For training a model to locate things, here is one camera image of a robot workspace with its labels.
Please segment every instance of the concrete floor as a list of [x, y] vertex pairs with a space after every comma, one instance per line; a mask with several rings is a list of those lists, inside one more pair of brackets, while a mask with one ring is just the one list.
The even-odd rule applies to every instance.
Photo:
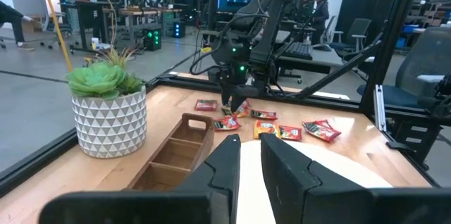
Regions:
[[[2, 36], [11, 38], [12, 34], [2, 30], [0, 37]], [[6, 40], [7, 50], [0, 49], [0, 81], [3, 83], [0, 93], [0, 135], [3, 136], [0, 139], [0, 172], [74, 127], [70, 91], [64, 82], [52, 81], [64, 80], [67, 72], [66, 62], [59, 47], [53, 50], [40, 47], [41, 39], [39, 35], [31, 35], [29, 38], [34, 40], [31, 45], [36, 47], [36, 51], [19, 51], [12, 40]], [[195, 51], [195, 43], [196, 35], [192, 32], [183, 39], [164, 38], [162, 49], [145, 51], [143, 55], [137, 56], [134, 61], [128, 63], [128, 71], [135, 72], [144, 80], [151, 80], [191, 55]], [[84, 55], [81, 52], [69, 55], [73, 67], [83, 65]], [[393, 56], [385, 84], [395, 83], [397, 69], [403, 60], [403, 56]], [[188, 73], [191, 64], [192, 59], [189, 59], [174, 70]], [[210, 57], [205, 58], [202, 68], [213, 64]], [[302, 84], [297, 84], [296, 79], [283, 77], [279, 84], [305, 88], [325, 76], [298, 70], [294, 73], [302, 75]], [[321, 91], [345, 94], [352, 100], [359, 101], [361, 97], [356, 93], [356, 89], [364, 83], [360, 77], [349, 72]], [[442, 135], [445, 139], [451, 139], [451, 130], [445, 128]], [[451, 161], [450, 152], [451, 145], [438, 140], [426, 160], [431, 167], [429, 173], [443, 186], [451, 186], [451, 167], [443, 165]]]

